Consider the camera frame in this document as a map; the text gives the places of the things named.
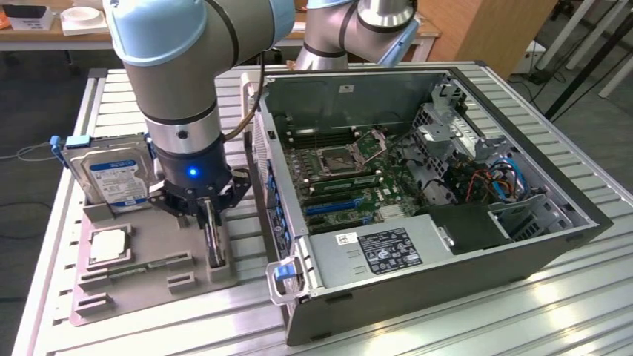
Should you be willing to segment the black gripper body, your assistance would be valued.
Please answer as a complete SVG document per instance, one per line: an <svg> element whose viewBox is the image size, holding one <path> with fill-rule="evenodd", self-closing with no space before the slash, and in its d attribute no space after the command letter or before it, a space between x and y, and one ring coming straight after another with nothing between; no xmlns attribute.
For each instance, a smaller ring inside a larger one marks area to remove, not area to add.
<svg viewBox="0 0 633 356"><path fill-rule="evenodd" d="M223 145L209 145L192 154L175 154L157 148L156 156L169 194L184 199L219 200L220 192L232 179Z"/></svg>

